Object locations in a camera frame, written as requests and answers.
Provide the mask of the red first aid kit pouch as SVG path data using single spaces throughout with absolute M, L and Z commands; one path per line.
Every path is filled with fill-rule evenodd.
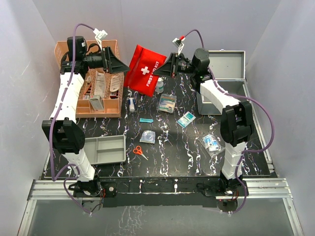
M 158 82 L 153 73 L 164 64 L 166 56 L 137 45 L 129 64 L 124 87 L 152 97 Z

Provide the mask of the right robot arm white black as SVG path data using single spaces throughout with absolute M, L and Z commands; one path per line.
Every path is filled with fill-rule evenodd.
M 207 187 L 199 183 L 197 187 L 203 194 L 231 195 L 244 184 L 240 164 L 254 131 L 252 106 L 248 101 L 241 102 L 234 98 L 217 84 L 210 69 L 210 53 L 206 49 L 196 49 L 192 59 L 171 53 L 169 59 L 153 74 L 174 78 L 178 72 L 190 74 L 195 91 L 210 100 L 221 114 L 220 135 L 225 142 L 225 154 L 220 177 L 215 186 Z

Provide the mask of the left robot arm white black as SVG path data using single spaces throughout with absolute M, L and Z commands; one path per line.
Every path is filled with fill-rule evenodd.
M 97 196 L 102 185 L 85 151 L 85 134 L 76 124 L 77 103 L 80 92 L 91 70 L 103 69 L 107 74 L 127 72 L 125 65 L 111 46 L 104 46 L 102 38 L 89 44 L 83 36 L 67 39 L 67 50 L 60 60 L 60 88 L 54 110 L 42 122 L 42 130 L 49 141 L 50 157 L 58 151 L 74 169 L 77 182 L 70 188 Z

